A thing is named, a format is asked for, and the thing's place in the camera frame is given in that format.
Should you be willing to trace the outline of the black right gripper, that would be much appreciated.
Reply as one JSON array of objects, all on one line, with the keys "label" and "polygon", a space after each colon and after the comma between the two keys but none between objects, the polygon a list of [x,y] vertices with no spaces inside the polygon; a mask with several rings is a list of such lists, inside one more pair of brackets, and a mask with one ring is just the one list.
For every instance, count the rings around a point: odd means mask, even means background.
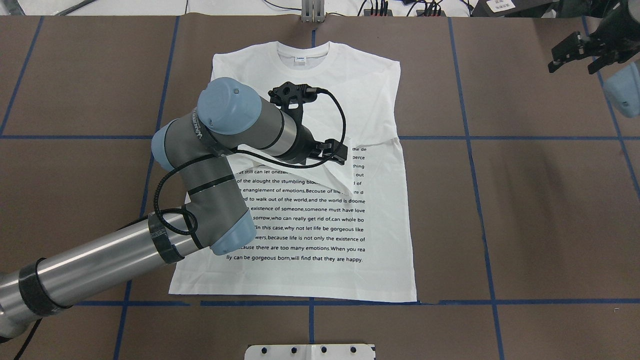
[{"label": "black right gripper", "polygon": [[[639,52],[640,43],[640,2],[622,0],[599,23],[590,34],[594,57],[592,66],[623,64]],[[567,63],[590,57],[586,53],[588,36],[581,32],[572,32],[551,49],[551,61],[548,72],[553,74]]]}]

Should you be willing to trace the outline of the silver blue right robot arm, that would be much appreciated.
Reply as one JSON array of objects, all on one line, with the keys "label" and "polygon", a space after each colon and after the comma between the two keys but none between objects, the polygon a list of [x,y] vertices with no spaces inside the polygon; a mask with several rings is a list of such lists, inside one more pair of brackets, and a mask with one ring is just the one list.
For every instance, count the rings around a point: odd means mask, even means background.
[{"label": "silver blue right robot arm", "polygon": [[[614,63],[626,64],[639,54],[640,10],[637,0],[621,0],[594,32],[572,32],[551,49],[549,73],[574,60],[595,57],[587,67],[590,75]],[[639,60],[626,64],[603,82],[603,91],[611,105],[627,118],[640,114]]]}]

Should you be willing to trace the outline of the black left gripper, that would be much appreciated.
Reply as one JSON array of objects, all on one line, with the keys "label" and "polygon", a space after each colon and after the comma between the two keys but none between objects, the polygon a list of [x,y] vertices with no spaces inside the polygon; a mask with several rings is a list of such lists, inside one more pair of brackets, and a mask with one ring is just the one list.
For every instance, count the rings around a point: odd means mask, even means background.
[{"label": "black left gripper", "polygon": [[313,134],[306,126],[299,126],[294,143],[285,152],[285,162],[292,165],[306,165],[308,158],[313,160],[327,160],[343,166],[346,162],[346,154],[349,147],[342,141],[326,139],[320,142],[314,139]]}]

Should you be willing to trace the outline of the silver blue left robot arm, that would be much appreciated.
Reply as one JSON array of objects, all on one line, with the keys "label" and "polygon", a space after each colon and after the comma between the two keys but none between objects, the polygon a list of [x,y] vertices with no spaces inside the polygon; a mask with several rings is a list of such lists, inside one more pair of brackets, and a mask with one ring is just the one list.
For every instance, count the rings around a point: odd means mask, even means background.
[{"label": "silver blue left robot arm", "polygon": [[249,244],[257,230],[228,158],[249,155],[290,169],[343,166],[346,133],[317,141],[303,125],[304,104],[320,94],[339,105],[328,89],[308,84],[285,82],[265,99],[230,77],[211,80],[191,112],[151,139],[167,174],[147,215],[1,276],[1,342],[26,331],[32,337],[41,319],[201,249],[222,256]]}]

